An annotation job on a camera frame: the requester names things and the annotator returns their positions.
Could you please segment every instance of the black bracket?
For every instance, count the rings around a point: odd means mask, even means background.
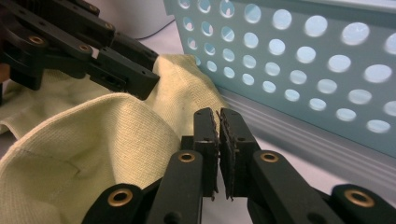
[[[158,54],[98,15],[81,0],[0,0],[0,63],[11,67],[12,80],[35,91],[45,69],[58,69],[147,99],[159,80],[152,73]]]
[[[148,200],[152,206],[142,212],[149,212],[146,222],[118,223],[201,223],[202,197],[214,199],[217,190],[218,158],[226,197],[247,197],[255,224],[396,223],[396,209],[370,190],[340,185],[330,196],[317,191],[281,154],[261,150],[240,114],[223,108],[219,118],[217,137],[211,109],[194,114],[194,136],[182,137],[181,150],[170,159],[161,184],[155,183],[157,194]],[[87,216],[104,213],[95,207]]]

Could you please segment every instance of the yellow towel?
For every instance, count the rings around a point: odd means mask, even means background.
[[[144,188],[160,178],[181,135],[192,134],[193,112],[226,104],[191,56],[161,56],[154,72],[161,79],[146,102],[100,87],[73,89],[91,85],[75,79],[58,95],[62,81],[41,93],[8,91],[0,130],[20,139],[0,160],[0,223],[80,223],[104,189],[122,182]]]

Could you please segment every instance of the white surface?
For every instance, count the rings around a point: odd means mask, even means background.
[[[142,39],[141,42],[160,54],[178,54],[183,52],[177,33],[177,27],[174,22],[163,28],[156,35]],[[274,147],[261,139],[257,140],[262,149],[269,149],[282,153],[308,184],[316,189],[325,193],[330,193],[334,185],[346,183],[344,179],[303,161],[280,148]],[[15,141],[15,139],[10,133],[0,134],[0,152],[5,152],[13,141]],[[218,183],[219,194],[216,195],[216,200],[211,202],[210,199],[204,199],[202,223],[251,223],[247,210],[247,200],[235,199],[233,202],[226,201],[220,174],[218,176]]]
[[[133,38],[152,35],[173,20],[158,0],[87,0],[102,9],[99,18],[112,23],[118,31]]]

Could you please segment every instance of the brass screw insert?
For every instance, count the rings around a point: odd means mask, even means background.
[[[195,156],[191,153],[182,153],[178,156],[178,159],[183,162],[191,162],[195,160]]]
[[[108,196],[107,202],[113,207],[120,207],[130,202],[133,197],[129,189],[116,189]]]
[[[271,152],[264,152],[260,155],[260,158],[262,158],[263,161],[268,161],[268,162],[277,162],[279,161],[279,157]]]
[[[88,51],[88,50],[90,50],[90,47],[88,47],[88,46],[86,46],[86,45],[80,45],[80,46],[78,46],[81,50],[84,50],[84,51]]]
[[[90,10],[91,10],[91,11],[97,11],[98,8],[97,8],[96,6],[90,5]]]
[[[350,202],[360,207],[373,207],[375,205],[372,197],[357,189],[347,189],[344,195]]]
[[[41,37],[38,37],[38,36],[36,36],[36,35],[30,35],[30,36],[29,36],[29,40],[30,40],[32,43],[35,43],[35,44],[37,44],[37,45],[42,45],[42,44],[44,44],[44,40],[43,40]]]
[[[106,26],[106,28],[109,29],[109,30],[112,30],[112,29],[114,28],[112,24],[107,23],[107,22],[106,22],[105,26]]]

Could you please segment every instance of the light blue basket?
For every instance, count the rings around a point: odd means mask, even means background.
[[[164,2],[216,85],[396,158],[396,1]]]

